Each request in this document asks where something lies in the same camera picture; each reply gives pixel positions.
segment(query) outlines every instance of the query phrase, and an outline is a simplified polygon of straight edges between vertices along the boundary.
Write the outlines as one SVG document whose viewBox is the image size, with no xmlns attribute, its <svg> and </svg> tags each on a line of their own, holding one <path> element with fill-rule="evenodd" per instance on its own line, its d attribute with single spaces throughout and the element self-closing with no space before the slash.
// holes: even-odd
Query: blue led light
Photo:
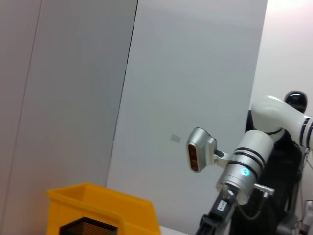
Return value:
<svg viewBox="0 0 313 235">
<path fill-rule="evenodd" d="M 250 175 L 250 171 L 247 168 L 242 168 L 241 169 L 241 174 L 244 176 L 249 176 Z"/>
</svg>

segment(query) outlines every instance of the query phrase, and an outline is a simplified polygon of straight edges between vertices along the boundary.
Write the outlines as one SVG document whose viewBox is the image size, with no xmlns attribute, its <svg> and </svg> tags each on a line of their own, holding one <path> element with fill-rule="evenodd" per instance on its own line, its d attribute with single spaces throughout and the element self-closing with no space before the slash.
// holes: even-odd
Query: yellow plastic container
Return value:
<svg viewBox="0 0 313 235">
<path fill-rule="evenodd" d="M 161 235 L 150 201 L 85 183 L 49 190 L 47 235 L 87 217 L 118 228 L 118 235 Z"/>
</svg>

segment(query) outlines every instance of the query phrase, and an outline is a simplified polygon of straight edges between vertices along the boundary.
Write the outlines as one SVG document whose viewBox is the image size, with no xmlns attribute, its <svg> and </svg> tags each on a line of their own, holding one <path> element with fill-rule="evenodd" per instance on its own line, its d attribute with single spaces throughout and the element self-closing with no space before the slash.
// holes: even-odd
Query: black stripe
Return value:
<svg viewBox="0 0 313 235">
<path fill-rule="evenodd" d="M 238 162 L 238 161 L 229 161 L 227 165 L 229 164 L 237 164 L 237 165 L 242 165 L 244 166 L 245 168 L 249 169 L 255 176 L 256 180 L 258 180 L 258 174 L 255 172 L 254 169 L 252 169 L 250 166 L 248 166 L 247 164 L 244 164 L 242 162 Z"/>
<path fill-rule="evenodd" d="M 305 128 L 306 128 L 306 126 L 307 126 L 307 124 L 308 124 L 310 119 L 311 119 L 311 117 L 308 117 L 307 119 L 305 119 L 305 121 L 302 124 L 301 131 L 300 131 L 300 141 L 299 141 L 301 146 L 303 146 L 303 144 L 302 144 L 303 133 L 304 133 L 304 130 L 305 130 Z"/>
<path fill-rule="evenodd" d="M 313 122 L 311 123 L 311 126 L 309 128 L 308 134 L 307 134 L 307 148 L 310 148 L 310 137 L 313 129 Z"/>
<path fill-rule="evenodd" d="M 278 132 L 280 132 L 281 130 L 282 130 L 282 128 L 278 129 L 277 131 L 273 131 L 273 132 L 265 132 L 265 134 L 274 135 L 274 134 L 277 134 Z"/>
<path fill-rule="evenodd" d="M 237 150 L 245 150 L 245 151 L 249 151 L 249 152 L 251 152 L 251 153 L 254 153 L 256 156 L 258 156 L 258 157 L 262 160 L 263 164 L 265 165 L 265 160 L 264 160 L 264 158 L 263 158 L 263 157 L 261 156 L 261 154 L 259 154 L 257 151 L 255 151 L 255 150 L 253 150 L 253 149 L 251 149 L 251 148 L 244 148 L 244 147 L 236 148 L 235 152 L 236 152 Z"/>
<path fill-rule="evenodd" d="M 247 157 L 253 159 L 259 165 L 260 169 L 263 170 L 262 163 L 259 161 L 259 159 L 257 159 L 256 157 L 252 156 L 251 154 L 244 153 L 244 152 L 235 152 L 234 155 L 244 155 L 244 156 L 247 156 Z"/>
</svg>

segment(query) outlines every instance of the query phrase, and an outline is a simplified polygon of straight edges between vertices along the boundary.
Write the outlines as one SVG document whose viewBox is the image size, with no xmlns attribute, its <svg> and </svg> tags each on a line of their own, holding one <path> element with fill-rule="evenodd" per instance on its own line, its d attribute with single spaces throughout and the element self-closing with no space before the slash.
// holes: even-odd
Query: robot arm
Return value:
<svg viewBox="0 0 313 235">
<path fill-rule="evenodd" d="M 187 153 L 192 171 L 199 173 L 209 164 L 225 168 L 216 184 L 219 196 L 210 213 L 203 216 L 197 235 L 222 234 L 236 204 L 246 204 L 254 188 L 263 191 L 265 197 L 273 194 L 271 188 L 256 182 L 271 154 L 274 141 L 282 137 L 284 129 L 300 146 L 313 147 L 313 117 L 272 96 L 257 100 L 251 113 L 257 130 L 246 132 L 233 154 L 217 150 L 217 141 L 201 128 L 195 128 L 189 136 Z M 218 210 L 220 203 L 226 204 L 222 213 Z"/>
</svg>

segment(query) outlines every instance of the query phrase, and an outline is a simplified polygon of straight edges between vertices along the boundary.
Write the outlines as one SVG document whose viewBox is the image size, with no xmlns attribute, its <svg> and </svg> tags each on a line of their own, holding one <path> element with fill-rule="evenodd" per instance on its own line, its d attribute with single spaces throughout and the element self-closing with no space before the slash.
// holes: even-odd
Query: black object in bin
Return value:
<svg viewBox="0 0 313 235">
<path fill-rule="evenodd" d="M 60 228 L 60 235 L 117 235 L 117 227 L 94 219 L 81 218 Z"/>
</svg>

